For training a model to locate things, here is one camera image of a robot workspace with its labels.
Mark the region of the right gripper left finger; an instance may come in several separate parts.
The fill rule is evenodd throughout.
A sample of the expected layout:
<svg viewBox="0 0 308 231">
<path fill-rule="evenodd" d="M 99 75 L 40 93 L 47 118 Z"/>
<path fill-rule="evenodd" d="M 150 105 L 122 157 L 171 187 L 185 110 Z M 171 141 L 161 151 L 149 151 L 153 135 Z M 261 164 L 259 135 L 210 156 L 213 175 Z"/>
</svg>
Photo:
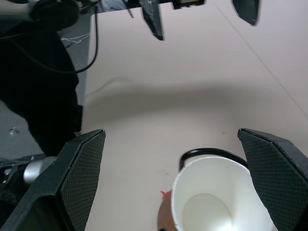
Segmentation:
<svg viewBox="0 0 308 231">
<path fill-rule="evenodd" d="M 98 187 L 105 131 L 67 142 L 57 156 L 0 160 L 3 231 L 82 231 Z"/>
</svg>

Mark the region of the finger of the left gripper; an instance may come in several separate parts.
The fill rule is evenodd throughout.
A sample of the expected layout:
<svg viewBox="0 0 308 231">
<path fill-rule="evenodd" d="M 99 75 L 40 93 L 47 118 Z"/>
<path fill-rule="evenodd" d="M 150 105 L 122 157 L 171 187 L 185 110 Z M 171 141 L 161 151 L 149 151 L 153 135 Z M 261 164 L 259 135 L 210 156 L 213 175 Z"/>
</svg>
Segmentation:
<svg viewBox="0 0 308 231">
<path fill-rule="evenodd" d="M 164 40 L 164 32 L 160 17 L 160 8 L 158 0 L 140 0 L 142 14 L 151 33 L 160 41 Z"/>
<path fill-rule="evenodd" d="M 252 26 L 256 26 L 260 0 L 232 0 L 238 16 Z"/>
</svg>

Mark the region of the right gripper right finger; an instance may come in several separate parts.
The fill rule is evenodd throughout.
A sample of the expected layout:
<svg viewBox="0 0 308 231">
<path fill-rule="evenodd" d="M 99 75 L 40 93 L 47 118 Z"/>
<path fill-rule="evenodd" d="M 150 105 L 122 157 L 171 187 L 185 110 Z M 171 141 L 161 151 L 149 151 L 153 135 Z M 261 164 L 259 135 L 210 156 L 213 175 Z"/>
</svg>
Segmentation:
<svg viewBox="0 0 308 231">
<path fill-rule="evenodd" d="M 308 229 L 308 158 L 289 140 L 241 128 L 254 188 L 280 231 Z"/>
</svg>

